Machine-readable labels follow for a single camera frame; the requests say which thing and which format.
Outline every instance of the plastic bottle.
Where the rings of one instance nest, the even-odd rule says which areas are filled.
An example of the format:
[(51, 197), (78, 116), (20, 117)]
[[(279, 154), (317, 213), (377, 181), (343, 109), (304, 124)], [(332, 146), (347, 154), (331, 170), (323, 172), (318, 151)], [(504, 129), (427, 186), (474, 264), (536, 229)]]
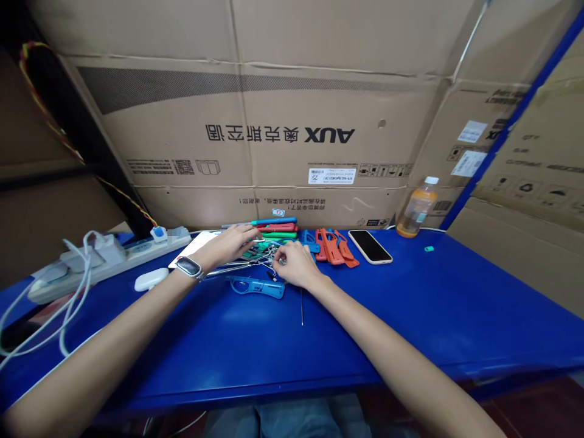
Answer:
[(395, 227), (397, 234), (406, 238), (414, 238), (418, 235), (422, 222), (438, 197), (434, 187), (438, 184), (438, 180), (435, 176), (427, 176), (424, 184), (415, 189)]

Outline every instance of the blue screwdriver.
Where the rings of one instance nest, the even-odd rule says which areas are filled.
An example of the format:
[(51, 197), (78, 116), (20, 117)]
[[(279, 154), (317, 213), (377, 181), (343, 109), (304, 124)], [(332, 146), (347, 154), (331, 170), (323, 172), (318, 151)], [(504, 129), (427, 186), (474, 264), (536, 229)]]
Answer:
[(270, 225), (270, 224), (277, 224), (277, 223), (296, 223), (297, 220), (295, 217), (290, 217), (290, 218), (273, 218), (273, 219), (263, 219), (263, 220), (257, 220), (257, 221), (251, 221), (251, 222), (242, 222), (239, 224), (226, 224), (226, 225), (221, 225), (221, 228), (229, 228), (232, 225), (253, 225), (253, 226), (258, 226), (258, 225)]

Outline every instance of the hand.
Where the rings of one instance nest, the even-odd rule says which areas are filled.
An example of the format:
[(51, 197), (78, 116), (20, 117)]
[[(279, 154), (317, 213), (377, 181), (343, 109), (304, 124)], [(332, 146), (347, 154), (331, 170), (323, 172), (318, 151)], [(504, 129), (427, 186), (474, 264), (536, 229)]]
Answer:
[(251, 225), (232, 225), (217, 237), (209, 240), (190, 259), (198, 263), (203, 271), (209, 273), (218, 266), (233, 262), (256, 245), (256, 242), (248, 242), (255, 238), (262, 238), (262, 233)]
[[(280, 259), (286, 260), (286, 264), (281, 264)], [(288, 242), (278, 248), (272, 267), (284, 280), (308, 291), (325, 278), (312, 259), (308, 245), (302, 246), (300, 242)]]

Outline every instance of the watch face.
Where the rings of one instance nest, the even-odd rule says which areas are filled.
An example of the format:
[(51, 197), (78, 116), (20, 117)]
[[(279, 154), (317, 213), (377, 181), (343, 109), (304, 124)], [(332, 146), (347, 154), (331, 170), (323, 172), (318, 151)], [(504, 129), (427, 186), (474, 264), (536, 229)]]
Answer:
[(188, 257), (181, 257), (176, 262), (176, 265), (192, 277), (196, 276), (201, 271), (201, 267)]

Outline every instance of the smartwatch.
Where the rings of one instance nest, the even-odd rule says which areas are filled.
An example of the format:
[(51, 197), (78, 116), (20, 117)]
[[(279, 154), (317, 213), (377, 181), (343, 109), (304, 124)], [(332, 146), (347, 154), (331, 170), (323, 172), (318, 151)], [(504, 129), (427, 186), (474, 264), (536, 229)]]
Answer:
[(207, 276), (207, 273), (203, 271), (201, 265), (188, 257), (181, 257), (178, 259), (176, 261), (176, 267), (187, 274), (189, 277), (196, 278), (199, 281), (203, 281), (203, 279)]

